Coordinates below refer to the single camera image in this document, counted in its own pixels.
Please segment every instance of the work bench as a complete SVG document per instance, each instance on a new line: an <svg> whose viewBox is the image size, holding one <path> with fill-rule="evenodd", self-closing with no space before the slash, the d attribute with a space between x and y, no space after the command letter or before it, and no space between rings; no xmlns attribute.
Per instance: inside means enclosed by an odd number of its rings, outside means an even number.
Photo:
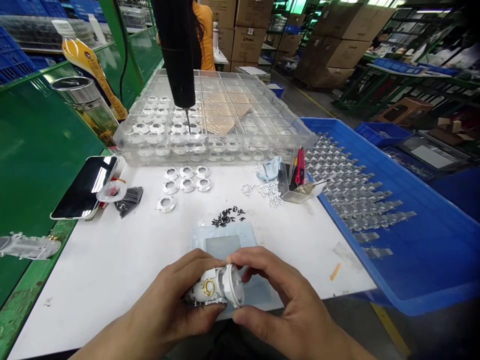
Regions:
<svg viewBox="0 0 480 360"><path fill-rule="evenodd" d="M157 210L164 195L165 167L125 165L121 179L131 187L143 187L140 204L125 218L114 206L99 210L92 221L59 221L57 235L73 231L48 277L30 281L25 293L43 290L35 302L8 359L24 359L80 348L103 327L121 316L143 294L166 265L192 249L192 229L211 226L221 211L237 206L251 222L258 245L296 267L322 299L375 289L349 244L317 198L297 205L284 202L277 208L243 184L256 184L252 166L211 166L209 192L182 193L176 208L167 214ZM47 261L31 266L49 267ZM337 265L339 271L330 279ZM263 310L283 305L270 288L270 300L256 304ZM220 319L230 318L231 312Z"/></svg>

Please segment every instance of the power cord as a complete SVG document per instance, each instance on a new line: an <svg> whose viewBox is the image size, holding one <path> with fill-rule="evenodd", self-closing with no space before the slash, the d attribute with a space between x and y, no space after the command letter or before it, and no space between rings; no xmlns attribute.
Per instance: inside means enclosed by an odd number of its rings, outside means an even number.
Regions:
<svg viewBox="0 0 480 360"><path fill-rule="evenodd" d="M123 82L124 82L124 76L125 73L127 72L127 65L129 63L129 34L127 33L127 27L125 26L124 18L122 16L122 12L120 11L119 4L117 0L112 0L113 2L113 8L115 9L116 16L118 17L118 20L120 22L120 30L121 30L121 36L123 38L123 44L125 47L125 63L123 64L123 70L120 75L120 101L123 103L124 102L124 95L123 95Z"/></svg>

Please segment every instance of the orange shirt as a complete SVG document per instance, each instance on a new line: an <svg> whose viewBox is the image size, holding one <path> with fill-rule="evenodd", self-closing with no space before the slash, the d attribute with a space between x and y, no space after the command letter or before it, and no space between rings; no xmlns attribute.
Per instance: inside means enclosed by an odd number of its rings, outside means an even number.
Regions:
<svg viewBox="0 0 480 360"><path fill-rule="evenodd" d="M203 25L203 40L200 41L201 69L215 71L214 61L214 13L207 5L193 0L193 12Z"/></svg>

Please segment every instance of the wooden stool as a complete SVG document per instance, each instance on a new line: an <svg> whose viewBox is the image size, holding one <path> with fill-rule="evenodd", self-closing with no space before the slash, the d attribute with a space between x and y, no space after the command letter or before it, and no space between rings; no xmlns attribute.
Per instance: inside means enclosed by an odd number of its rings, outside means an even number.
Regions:
<svg viewBox="0 0 480 360"><path fill-rule="evenodd" d="M380 115L377 115L373 120L382 123L410 126L418 117L428 113L433 107L434 105L427 101L414 97L404 97Z"/></svg>

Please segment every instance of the phone screen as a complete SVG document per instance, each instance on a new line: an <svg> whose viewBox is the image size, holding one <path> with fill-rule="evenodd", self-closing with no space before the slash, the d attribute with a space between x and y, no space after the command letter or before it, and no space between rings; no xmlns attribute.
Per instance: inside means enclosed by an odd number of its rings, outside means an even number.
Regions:
<svg viewBox="0 0 480 360"><path fill-rule="evenodd" d="M89 157L50 217L84 218L91 214L99 203L97 193L112 178L117 161L116 156Z"/></svg>

